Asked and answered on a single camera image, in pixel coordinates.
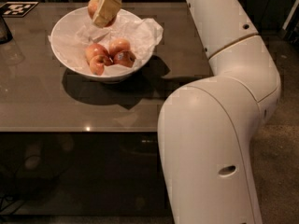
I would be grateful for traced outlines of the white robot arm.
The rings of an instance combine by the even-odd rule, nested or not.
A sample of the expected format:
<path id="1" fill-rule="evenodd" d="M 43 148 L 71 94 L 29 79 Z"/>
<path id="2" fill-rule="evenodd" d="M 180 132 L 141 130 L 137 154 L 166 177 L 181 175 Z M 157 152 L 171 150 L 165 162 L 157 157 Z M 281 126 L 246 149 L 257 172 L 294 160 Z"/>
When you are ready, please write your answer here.
<path id="1" fill-rule="evenodd" d="M 249 143 L 281 93 L 276 65 L 238 0 L 186 0 L 212 77 L 175 90 L 157 126 L 175 224 L 263 224 Z"/>

